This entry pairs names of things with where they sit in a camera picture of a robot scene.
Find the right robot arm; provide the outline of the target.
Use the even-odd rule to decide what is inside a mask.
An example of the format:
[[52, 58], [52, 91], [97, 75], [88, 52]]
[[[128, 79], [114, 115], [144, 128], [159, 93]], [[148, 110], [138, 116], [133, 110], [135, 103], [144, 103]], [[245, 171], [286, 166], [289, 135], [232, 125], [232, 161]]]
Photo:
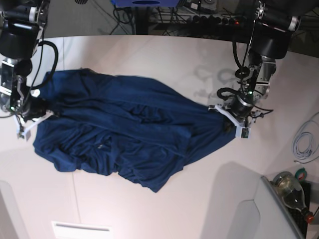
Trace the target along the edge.
[[[20, 116], [24, 121], [40, 118], [47, 113], [45, 100], [32, 96], [53, 77], [58, 62], [58, 49], [44, 40], [48, 20], [48, 0], [2, 0], [0, 2], [0, 109], [9, 116]], [[32, 72], [32, 57], [38, 47], [50, 46], [54, 51], [51, 72], [36, 86], [27, 85]]]

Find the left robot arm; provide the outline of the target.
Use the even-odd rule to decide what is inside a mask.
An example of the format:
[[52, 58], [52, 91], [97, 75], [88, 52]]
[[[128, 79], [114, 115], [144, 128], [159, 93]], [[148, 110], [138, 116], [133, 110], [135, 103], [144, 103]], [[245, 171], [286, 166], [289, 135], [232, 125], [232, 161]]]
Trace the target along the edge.
[[300, 16], [285, 13], [267, 0], [257, 1], [254, 11], [251, 37], [242, 61], [238, 58], [236, 41], [232, 42], [239, 89], [219, 89], [217, 96], [223, 103], [209, 107], [226, 117], [226, 128], [234, 128], [239, 138], [249, 138], [251, 124], [272, 112], [258, 104], [268, 97], [276, 61], [285, 57], [301, 21]]

